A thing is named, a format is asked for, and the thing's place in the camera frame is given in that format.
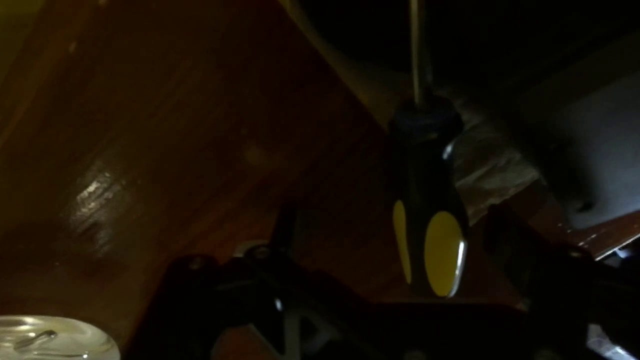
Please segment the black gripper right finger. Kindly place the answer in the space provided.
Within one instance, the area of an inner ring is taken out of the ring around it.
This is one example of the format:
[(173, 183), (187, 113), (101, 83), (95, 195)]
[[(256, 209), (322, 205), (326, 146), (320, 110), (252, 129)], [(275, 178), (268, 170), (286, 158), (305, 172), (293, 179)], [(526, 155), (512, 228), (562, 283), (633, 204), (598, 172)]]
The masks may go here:
[(640, 280), (547, 240), (505, 208), (487, 216), (487, 253), (528, 301), (532, 348), (554, 360), (638, 360)]

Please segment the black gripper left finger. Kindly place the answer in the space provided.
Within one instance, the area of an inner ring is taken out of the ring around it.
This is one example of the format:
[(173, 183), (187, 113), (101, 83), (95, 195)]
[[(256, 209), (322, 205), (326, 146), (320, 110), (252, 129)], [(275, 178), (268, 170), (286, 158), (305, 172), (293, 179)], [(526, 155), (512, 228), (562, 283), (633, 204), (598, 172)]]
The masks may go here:
[(214, 360), (235, 327), (249, 325), (277, 360), (375, 360), (357, 325), (353, 292), (303, 267), (290, 248), (299, 211), (284, 205), (270, 238), (226, 261), (176, 258), (164, 271), (126, 360)]

